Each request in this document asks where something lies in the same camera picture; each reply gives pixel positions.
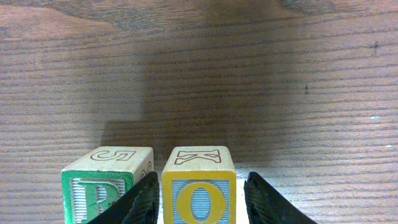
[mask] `letter o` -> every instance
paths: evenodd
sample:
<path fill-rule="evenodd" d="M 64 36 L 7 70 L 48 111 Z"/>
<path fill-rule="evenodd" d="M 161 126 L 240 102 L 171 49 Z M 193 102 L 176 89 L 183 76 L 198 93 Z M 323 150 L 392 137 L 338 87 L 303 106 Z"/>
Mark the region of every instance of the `letter o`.
<path fill-rule="evenodd" d="M 191 210 L 191 198 L 194 191 L 198 188 L 205 189 L 210 196 L 210 213 L 203 222 L 196 220 Z M 192 224 L 216 223 L 223 217 L 225 211 L 225 198 L 223 193 L 213 184 L 206 182 L 195 182 L 185 186 L 178 194 L 176 204 L 181 219 L 186 223 Z"/>

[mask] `green letter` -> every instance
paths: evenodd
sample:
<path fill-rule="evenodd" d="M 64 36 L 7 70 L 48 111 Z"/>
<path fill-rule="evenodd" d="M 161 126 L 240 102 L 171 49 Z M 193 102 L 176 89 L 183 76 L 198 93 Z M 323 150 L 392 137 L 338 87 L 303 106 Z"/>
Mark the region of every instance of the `green letter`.
<path fill-rule="evenodd" d="M 106 210 L 119 198 L 119 189 L 111 182 L 82 181 L 79 182 L 78 185 L 84 186 L 86 193 L 87 219 L 82 220 L 82 223 L 88 223 L 99 215 L 98 206 Z M 102 201 L 97 201 L 98 196 L 96 188 L 98 186 L 102 186 L 106 191 L 106 198 Z"/>

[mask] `brown wood surface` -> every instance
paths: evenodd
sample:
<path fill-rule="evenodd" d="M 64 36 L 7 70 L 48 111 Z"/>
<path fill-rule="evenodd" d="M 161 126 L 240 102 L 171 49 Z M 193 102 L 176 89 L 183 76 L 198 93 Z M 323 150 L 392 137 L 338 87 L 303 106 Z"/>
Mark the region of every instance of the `brown wood surface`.
<path fill-rule="evenodd" d="M 318 223 L 398 222 L 398 2 L 0 0 L 0 223 L 98 146 L 228 146 Z"/>

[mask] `block face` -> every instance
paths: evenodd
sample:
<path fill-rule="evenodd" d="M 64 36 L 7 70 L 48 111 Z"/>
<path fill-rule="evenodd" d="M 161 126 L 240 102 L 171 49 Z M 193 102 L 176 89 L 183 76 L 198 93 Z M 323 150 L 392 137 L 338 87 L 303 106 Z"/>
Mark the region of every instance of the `block face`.
<path fill-rule="evenodd" d="M 62 170 L 65 223 L 87 223 L 153 170 L 150 147 L 99 147 Z"/>
<path fill-rule="evenodd" d="M 236 173 L 228 148 L 176 147 L 162 173 L 162 195 L 165 223 L 235 223 Z"/>

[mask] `block top face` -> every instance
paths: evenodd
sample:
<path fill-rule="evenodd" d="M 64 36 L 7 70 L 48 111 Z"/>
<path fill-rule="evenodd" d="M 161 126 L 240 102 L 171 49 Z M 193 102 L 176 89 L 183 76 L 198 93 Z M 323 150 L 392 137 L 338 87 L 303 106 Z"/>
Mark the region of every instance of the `block top face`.
<path fill-rule="evenodd" d="M 132 171 L 141 165 L 142 160 L 152 154 L 151 147 L 102 146 L 72 162 L 62 172 L 68 170 Z"/>
<path fill-rule="evenodd" d="M 163 173 L 168 171 L 232 170 L 234 164 L 225 146 L 175 147 Z"/>

